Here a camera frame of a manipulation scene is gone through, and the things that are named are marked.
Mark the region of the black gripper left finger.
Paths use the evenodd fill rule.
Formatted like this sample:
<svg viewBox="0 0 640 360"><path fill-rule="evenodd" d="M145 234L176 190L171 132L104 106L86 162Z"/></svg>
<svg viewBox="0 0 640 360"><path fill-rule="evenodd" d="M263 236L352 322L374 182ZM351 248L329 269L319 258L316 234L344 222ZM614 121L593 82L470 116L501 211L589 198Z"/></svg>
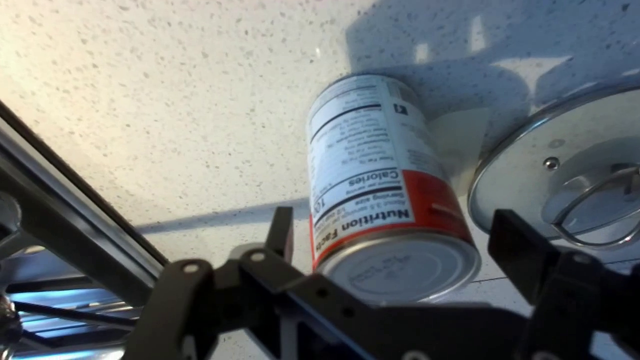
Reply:
<svg viewBox="0 0 640 360"><path fill-rule="evenodd" d="M264 250L270 258L290 263L295 254L295 211L278 206L274 211Z"/></svg>

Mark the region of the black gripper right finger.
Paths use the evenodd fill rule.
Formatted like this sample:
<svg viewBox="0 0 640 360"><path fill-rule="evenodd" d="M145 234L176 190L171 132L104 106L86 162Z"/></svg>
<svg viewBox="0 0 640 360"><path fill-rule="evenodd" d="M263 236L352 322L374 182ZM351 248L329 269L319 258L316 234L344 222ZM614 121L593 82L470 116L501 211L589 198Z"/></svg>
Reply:
<svg viewBox="0 0 640 360"><path fill-rule="evenodd" d="M561 250L514 211L496 211L488 254L529 304L536 304Z"/></svg>

